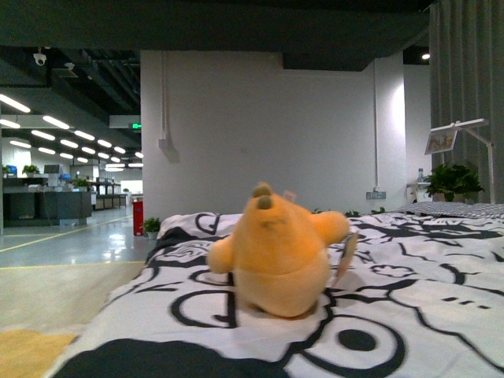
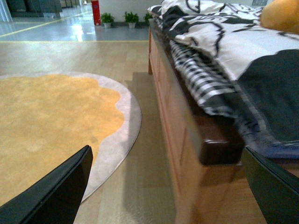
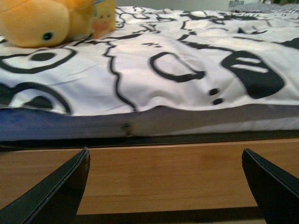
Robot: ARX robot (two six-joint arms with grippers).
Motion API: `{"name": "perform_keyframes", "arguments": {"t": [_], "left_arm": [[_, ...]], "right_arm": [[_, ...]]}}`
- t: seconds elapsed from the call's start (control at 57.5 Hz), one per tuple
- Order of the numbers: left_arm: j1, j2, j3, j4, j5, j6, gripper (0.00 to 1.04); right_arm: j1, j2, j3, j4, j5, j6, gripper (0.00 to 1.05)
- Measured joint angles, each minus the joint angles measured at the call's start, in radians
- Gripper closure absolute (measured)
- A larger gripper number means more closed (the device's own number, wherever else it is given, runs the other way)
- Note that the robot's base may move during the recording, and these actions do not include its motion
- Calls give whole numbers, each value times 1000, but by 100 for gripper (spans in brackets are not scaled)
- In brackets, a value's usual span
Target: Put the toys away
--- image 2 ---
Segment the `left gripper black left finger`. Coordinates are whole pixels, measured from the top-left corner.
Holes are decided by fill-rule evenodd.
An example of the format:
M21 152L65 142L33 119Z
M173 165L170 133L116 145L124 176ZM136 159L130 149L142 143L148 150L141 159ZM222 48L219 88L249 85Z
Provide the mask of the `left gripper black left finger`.
M93 161L86 145L0 208L2 224L72 224L87 187Z

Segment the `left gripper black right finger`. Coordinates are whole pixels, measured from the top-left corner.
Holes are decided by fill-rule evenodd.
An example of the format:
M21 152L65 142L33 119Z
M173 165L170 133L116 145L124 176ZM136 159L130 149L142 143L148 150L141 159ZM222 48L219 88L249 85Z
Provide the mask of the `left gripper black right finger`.
M249 187L268 224L299 222L299 178L245 147L241 156Z

